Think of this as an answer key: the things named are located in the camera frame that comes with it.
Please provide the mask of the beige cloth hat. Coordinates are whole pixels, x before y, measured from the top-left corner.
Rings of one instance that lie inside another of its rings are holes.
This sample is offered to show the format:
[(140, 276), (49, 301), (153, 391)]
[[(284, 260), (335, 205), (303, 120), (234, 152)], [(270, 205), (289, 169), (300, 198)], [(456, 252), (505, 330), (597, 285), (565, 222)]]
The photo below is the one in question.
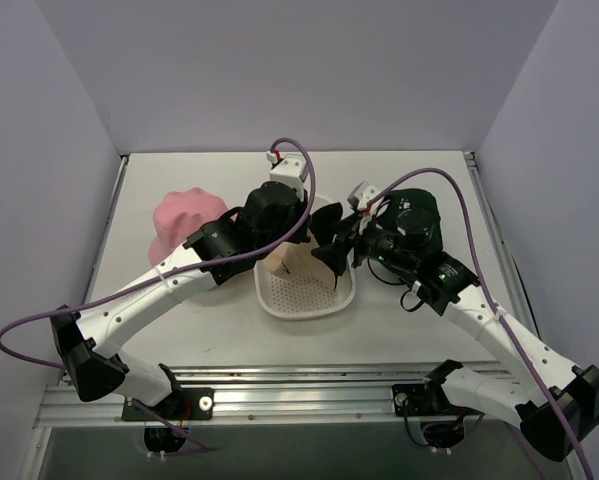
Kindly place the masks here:
[(321, 260), (312, 255), (312, 250), (317, 248), (318, 244), (311, 232), (308, 232), (308, 238), (306, 243), (284, 242), (279, 245), (263, 260), (264, 269), (269, 274), (285, 280), (308, 277), (316, 280), (324, 288), (334, 291), (337, 277)]

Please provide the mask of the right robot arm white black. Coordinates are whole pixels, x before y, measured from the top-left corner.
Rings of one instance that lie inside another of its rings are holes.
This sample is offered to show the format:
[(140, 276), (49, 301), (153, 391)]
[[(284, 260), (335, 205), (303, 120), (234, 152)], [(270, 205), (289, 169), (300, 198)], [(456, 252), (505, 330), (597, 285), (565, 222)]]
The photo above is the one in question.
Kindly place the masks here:
[(349, 257), (373, 259), (394, 273), (442, 319), (468, 333), (515, 378), (496, 381), (446, 360), (425, 378), (423, 400), (434, 412), (452, 406), (493, 416), (517, 428), (552, 461), (564, 460), (599, 424), (599, 368), (582, 368), (544, 344), (499, 306), (489, 306), (482, 281), (443, 250), (436, 213), (382, 215), (368, 224), (336, 206), (314, 214), (313, 256), (341, 275)]

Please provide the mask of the pink bucket hat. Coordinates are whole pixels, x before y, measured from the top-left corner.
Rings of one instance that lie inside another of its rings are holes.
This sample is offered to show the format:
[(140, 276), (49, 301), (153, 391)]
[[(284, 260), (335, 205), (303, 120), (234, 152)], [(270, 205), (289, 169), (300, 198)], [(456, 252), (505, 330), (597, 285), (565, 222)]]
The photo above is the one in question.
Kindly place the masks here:
[(148, 249), (150, 264), (161, 263), (205, 223), (227, 211), (222, 198), (198, 187), (166, 194), (152, 215), (156, 236)]

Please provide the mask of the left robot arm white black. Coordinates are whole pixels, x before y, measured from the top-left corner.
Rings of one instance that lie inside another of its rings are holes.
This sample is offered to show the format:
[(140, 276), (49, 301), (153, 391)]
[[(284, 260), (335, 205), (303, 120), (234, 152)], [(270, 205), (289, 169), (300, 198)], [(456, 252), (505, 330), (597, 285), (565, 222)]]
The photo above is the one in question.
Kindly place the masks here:
[(78, 398), (119, 394), (158, 419), (173, 417), (185, 396), (172, 370), (125, 353), (124, 345), (183, 301), (252, 270), (277, 246), (322, 238), (341, 214), (338, 203), (310, 211), (307, 194), (267, 181), (244, 205), (198, 226), (125, 289), (90, 308), (58, 309), (50, 319), (54, 342)]

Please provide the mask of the black cap green brim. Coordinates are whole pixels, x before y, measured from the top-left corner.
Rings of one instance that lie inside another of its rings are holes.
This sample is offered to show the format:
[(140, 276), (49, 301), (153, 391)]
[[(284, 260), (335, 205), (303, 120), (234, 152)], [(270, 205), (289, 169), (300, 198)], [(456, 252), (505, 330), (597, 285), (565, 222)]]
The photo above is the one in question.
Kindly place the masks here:
[(443, 250), (436, 198), (418, 188), (393, 190), (381, 201), (378, 225), (407, 253), (431, 256)]

